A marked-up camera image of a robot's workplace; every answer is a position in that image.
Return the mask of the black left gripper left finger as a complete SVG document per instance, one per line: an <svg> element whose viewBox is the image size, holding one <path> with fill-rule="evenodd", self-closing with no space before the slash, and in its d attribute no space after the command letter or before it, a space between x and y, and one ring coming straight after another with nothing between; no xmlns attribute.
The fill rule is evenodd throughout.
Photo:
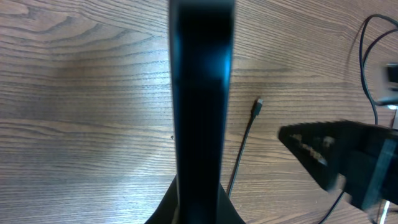
<svg viewBox="0 0 398 224"><path fill-rule="evenodd" d="M177 177L167 189L159 206L145 224L179 224Z"/></svg>

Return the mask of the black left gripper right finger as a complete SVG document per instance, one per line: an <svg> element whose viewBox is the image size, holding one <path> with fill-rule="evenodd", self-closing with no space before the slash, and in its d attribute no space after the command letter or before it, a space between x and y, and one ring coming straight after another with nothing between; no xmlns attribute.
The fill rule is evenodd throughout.
<svg viewBox="0 0 398 224"><path fill-rule="evenodd" d="M217 224L245 224L221 184L218 188Z"/></svg>

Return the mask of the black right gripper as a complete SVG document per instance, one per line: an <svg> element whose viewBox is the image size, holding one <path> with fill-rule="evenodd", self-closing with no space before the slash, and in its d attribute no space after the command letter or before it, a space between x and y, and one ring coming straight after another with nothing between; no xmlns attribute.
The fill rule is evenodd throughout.
<svg viewBox="0 0 398 224"><path fill-rule="evenodd" d="M354 207L397 203L396 130L348 120L299 123L280 127L278 139L323 190L345 176Z"/></svg>

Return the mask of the blue Galaxy smartphone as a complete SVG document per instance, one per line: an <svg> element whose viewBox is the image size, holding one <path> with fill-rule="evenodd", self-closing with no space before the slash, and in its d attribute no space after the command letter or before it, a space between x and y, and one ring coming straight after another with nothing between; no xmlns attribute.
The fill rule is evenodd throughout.
<svg viewBox="0 0 398 224"><path fill-rule="evenodd" d="M179 223L217 220L234 8L234 1L169 2Z"/></svg>

